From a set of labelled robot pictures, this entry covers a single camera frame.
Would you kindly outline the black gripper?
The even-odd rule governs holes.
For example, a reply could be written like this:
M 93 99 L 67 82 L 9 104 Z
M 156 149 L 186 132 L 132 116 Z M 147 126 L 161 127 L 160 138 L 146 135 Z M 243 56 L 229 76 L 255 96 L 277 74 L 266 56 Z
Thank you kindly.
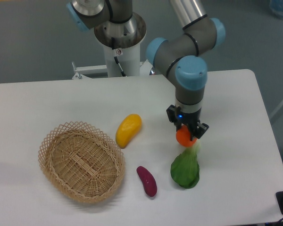
M 180 101 L 175 102 L 174 105 L 170 105 L 167 110 L 168 120 L 173 123 L 178 131 L 182 124 L 188 127 L 190 132 L 190 140 L 200 139 L 209 126 L 200 122 L 201 102 L 194 105 L 186 105 Z

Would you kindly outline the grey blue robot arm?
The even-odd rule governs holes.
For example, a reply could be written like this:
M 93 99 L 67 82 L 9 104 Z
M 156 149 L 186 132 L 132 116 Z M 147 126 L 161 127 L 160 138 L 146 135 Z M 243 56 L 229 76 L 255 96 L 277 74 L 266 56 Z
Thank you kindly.
M 201 138 L 208 125 L 200 122 L 207 82 L 207 64 L 201 54 L 225 40 L 224 25 L 209 18 L 199 0 L 170 2 L 183 34 L 173 41 L 155 38 L 146 59 L 175 87 L 175 104 L 167 108 L 177 129 L 186 126 L 190 140 Z M 93 30 L 102 45 L 109 77 L 140 75 L 140 44 L 146 35 L 143 18 L 130 0 L 71 0 L 67 9 L 79 30 Z

